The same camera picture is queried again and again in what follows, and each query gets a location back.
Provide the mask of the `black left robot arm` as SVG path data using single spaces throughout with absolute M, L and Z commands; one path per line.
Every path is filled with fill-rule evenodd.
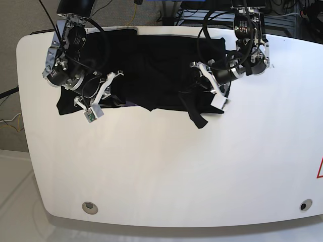
M 229 96 L 232 82 L 243 76 L 260 75 L 270 66 L 270 45 L 266 38 L 264 15 L 259 9 L 265 4 L 249 4 L 247 1 L 232 1 L 232 11 L 235 14 L 233 30 L 236 49 L 227 50 L 212 43 L 208 31 L 208 22 L 217 18 L 214 10 L 210 10 L 204 17 L 202 28 L 198 33 L 196 48 L 199 62 L 192 62 L 191 67 L 201 70 L 205 68 L 211 74 L 208 80 L 204 74 L 194 79 L 195 83 L 186 91 L 195 89 L 215 94 L 220 91 L 225 97 Z M 217 53 L 220 60 L 205 60 L 201 53 L 200 39 L 204 35 L 206 42 Z

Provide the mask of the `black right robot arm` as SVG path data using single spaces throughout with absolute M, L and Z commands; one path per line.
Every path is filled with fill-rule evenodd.
M 48 49 L 43 78 L 53 87 L 76 93 L 74 105 L 84 110 L 102 106 L 119 107 L 125 103 L 112 94 L 107 78 L 107 65 L 112 54 L 108 34 L 93 20 L 95 1 L 60 1 L 53 24 L 54 36 Z M 81 57 L 88 39 L 85 24 L 98 29 L 99 43 L 94 57 Z

